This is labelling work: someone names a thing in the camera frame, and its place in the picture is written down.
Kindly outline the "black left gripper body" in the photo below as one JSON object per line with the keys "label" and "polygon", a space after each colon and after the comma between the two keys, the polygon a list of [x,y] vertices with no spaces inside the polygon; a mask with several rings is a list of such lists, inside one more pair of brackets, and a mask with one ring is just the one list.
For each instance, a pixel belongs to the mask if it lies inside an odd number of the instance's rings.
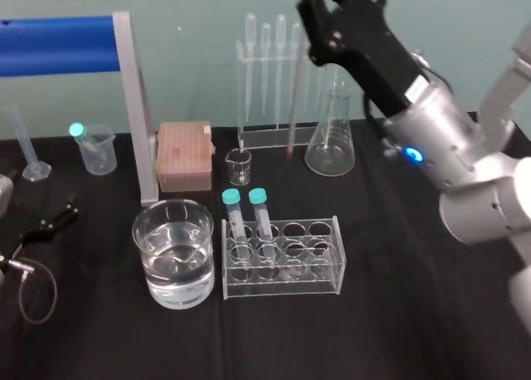
{"label": "black left gripper body", "polygon": [[1,264],[6,265],[26,245],[44,241],[44,216],[23,203],[11,203],[1,217]]}

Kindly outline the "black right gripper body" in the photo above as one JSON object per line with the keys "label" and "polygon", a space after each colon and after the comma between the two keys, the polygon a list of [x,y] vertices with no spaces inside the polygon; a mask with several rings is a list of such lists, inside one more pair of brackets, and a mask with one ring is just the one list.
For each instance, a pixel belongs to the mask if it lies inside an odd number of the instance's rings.
{"label": "black right gripper body", "polygon": [[382,6],[346,0],[332,12],[341,37],[332,62],[342,66],[386,117],[415,104],[429,86],[426,73],[389,30]]}

